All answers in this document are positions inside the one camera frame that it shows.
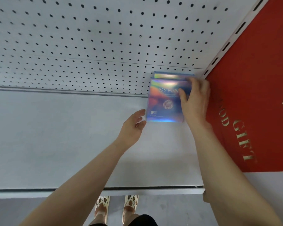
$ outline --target forearm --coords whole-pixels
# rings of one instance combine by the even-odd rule
[[[21,225],[82,225],[126,150],[121,143],[113,142],[46,198]]]
[[[271,206],[227,154],[209,124],[191,129],[207,195],[225,211],[257,225],[281,225]]]

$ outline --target perforated metal panel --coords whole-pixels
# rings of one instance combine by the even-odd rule
[[[147,94],[205,70],[259,0],[0,0],[0,86]]]

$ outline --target left hand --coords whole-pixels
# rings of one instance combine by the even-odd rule
[[[119,136],[116,141],[123,145],[126,149],[132,147],[140,138],[142,130],[146,125],[146,121],[142,121],[146,110],[142,109],[132,114],[123,124]]]

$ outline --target black pants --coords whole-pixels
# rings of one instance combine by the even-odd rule
[[[104,224],[92,224],[92,226],[103,226]],[[158,226],[155,220],[149,215],[140,215],[129,224],[129,226]]]

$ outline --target slipper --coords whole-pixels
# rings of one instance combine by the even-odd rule
[[[104,222],[107,224],[107,219],[108,219],[108,207],[109,207],[109,201],[110,201],[110,196],[99,196],[96,204],[95,204],[95,210],[100,206],[100,204],[103,203],[104,207],[106,207],[106,214],[104,216]]]
[[[138,195],[126,195],[125,204],[124,204],[123,213],[122,213],[122,223],[123,224],[125,223],[125,211],[124,211],[125,207],[131,206],[135,212],[138,201],[139,201]]]

